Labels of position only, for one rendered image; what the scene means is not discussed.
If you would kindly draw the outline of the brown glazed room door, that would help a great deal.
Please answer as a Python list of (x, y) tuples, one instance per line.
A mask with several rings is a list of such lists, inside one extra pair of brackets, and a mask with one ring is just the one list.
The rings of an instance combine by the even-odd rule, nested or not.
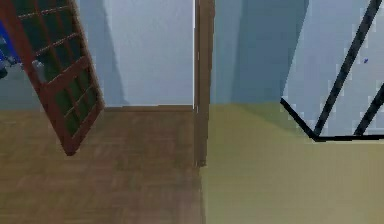
[(0, 0), (0, 23), (68, 156), (104, 108), (75, 0)]

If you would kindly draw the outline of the brown door frame post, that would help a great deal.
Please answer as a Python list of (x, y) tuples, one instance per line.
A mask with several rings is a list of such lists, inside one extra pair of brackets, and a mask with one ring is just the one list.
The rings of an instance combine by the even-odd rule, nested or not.
[(194, 0), (194, 162), (206, 165), (215, 0)]

